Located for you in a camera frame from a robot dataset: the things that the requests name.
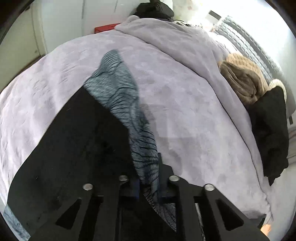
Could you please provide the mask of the red box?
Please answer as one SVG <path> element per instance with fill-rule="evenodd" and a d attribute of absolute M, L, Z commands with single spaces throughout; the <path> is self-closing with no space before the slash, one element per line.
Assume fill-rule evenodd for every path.
<path fill-rule="evenodd" d="M 105 32 L 105 31 L 113 30 L 117 25 L 119 25 L 119 23 L 95 27 L 94 33 L 97 34 L 97 33 Z"/>

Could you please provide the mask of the white ribbed pillow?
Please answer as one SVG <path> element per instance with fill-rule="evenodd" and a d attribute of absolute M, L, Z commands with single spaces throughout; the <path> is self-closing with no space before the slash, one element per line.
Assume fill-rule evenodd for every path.
<path fill-rule="evenodd" d="M 258 42 L 229 16 L 221 18 L 212 31 L 228 39 L 238 51 L 257 64 L 265 79 L 285 80 L 281 67 L 260 47 Z"/>

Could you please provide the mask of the black folded garment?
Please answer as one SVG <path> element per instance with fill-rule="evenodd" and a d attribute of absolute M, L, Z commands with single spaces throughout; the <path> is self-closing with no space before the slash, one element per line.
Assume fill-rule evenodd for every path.
<path fill-rule="evenodd" d="M 283 89 L 279 86 L 247 108 L 269 185 L 288 167 L 288 129 Z"/>

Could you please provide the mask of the black pants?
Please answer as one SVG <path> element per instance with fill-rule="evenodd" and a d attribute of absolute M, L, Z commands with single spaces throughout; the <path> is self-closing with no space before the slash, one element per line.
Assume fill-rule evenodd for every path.
<path fill-rule="evenodd" d="M 136 177 L 127 128 L 80 88 L 16 173 L 8 206 L 32 236 L 87 183 Z"/>

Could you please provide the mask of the brown knitted garment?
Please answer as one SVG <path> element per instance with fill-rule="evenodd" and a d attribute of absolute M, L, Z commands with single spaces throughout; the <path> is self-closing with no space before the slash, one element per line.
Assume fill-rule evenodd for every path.
<path fill-rule="evenodd" d="M 259 66 L 241 54 L 229 54 L 218 68 L 244 106 L 254 104 L 268 90 Z"/>

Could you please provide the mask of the black clothes pile far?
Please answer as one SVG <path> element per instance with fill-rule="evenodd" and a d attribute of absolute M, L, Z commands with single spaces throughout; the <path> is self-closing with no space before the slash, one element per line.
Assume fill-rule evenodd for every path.
<path fill-rule="evenodd" d="M 172 21 L 174 12 L 168 5 L 161 1 L 149 1 L 149 3 L 139 4 L 134 15 L 139 18 L 153 18 Z"/>

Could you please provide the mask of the grey fleece blanket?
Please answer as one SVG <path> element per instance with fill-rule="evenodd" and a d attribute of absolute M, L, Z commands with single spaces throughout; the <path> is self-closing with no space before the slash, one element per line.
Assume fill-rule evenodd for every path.
<path fill-rule="evenodd" d="M 220 74 L 226 52 L 201 28 L 130 16 L 58 46 L 1 93 L 1 200 L 62 106 L 116 49 L 135 79 L 163 160 L 211 183 L 247 217 L 271 215 L 270 186 L 249 115 Z"/>

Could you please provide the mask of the grey patterned bed sheet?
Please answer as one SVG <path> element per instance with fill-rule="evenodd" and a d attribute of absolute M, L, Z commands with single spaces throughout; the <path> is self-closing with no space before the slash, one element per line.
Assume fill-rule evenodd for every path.
<path fill-rule="evenodd" d="M 119 240 L 175 240 L 175 208 L 158 202 L 159 155 L 149 122 L 139 104 L 138 88 L 119 53 L 106 53 L 99 68 L 85 81 L 88 93 L 128 131 L 132 163 L 139 180 L 139 198 L 121 208 Z M 4 220 L 19 240 L 31 240 L 8 204 Z"/>

